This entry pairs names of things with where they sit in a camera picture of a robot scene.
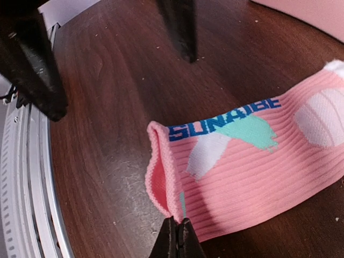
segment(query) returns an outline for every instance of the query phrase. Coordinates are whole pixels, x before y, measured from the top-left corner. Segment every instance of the mint green patch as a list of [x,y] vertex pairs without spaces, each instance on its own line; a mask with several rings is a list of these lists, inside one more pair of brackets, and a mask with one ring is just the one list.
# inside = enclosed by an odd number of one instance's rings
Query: mint green patch
[[184,194],[184,192],[180,193],[179,200],[180,200],[180,202],[182,204],[183,216],[184,216],[184,218],[186,218],[187,217],[187,207],[185,205],[185,194]]
[[273,140],[277,135],[268,122],[252,114],[245,118],[236,119],[223,127],[216,126],[215,132],[241,139],[259,149],[267,149],[270,152],[273,152],[272,147],[278,145],[278,142]]

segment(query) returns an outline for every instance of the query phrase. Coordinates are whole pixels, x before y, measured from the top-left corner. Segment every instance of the pink sock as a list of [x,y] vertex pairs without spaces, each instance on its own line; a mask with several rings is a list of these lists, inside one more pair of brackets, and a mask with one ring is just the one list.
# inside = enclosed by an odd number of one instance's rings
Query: pink sock
[[285,94],[186,125],[148,126],[146,187],[200,241],[262,223],[344,175],[344,62]]

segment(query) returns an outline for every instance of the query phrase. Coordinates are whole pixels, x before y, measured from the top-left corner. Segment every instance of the sock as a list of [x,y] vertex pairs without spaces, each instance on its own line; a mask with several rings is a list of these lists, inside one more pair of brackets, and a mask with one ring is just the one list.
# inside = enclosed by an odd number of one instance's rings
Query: sock
[[185,125],[148,126],[146,188],[200,241],[244,230],[344,175],[344,62],[285,94]]

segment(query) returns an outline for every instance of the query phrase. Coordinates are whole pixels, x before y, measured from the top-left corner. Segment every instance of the white patch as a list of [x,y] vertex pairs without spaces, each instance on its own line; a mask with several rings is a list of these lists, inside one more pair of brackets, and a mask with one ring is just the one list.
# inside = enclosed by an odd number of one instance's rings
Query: white patch
[[340,60],[333,60],[324,66],[325,70],[333,71],[340,77],[344,78],[344,62]]
[[189,156],[187,171],[200,179],[221,158],[230,140],[230,137],[216,132],[199,136]]
[[331,147],[344,143],[344,90],[315,94],[296,112],[295,121],[311,144]]

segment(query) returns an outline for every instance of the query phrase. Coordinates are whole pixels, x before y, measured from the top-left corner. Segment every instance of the wood grain surface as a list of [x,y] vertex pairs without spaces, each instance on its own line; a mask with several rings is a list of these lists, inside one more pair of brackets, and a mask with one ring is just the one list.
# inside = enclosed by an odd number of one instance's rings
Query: wood grain surface
[[[197,0],[197,9],[193,65],[173,49],[152,0],[102,0],[58,31],[69,109],[51,124],[53,165],[76,258],[149,255],[163,221],[144,186],[151,120],[213,117],[280,95],[325,62],[344,60],[342,43],[269,8]],[[343,207],[337,182],[266,223],[202,246],[208,258],[344,257]]]

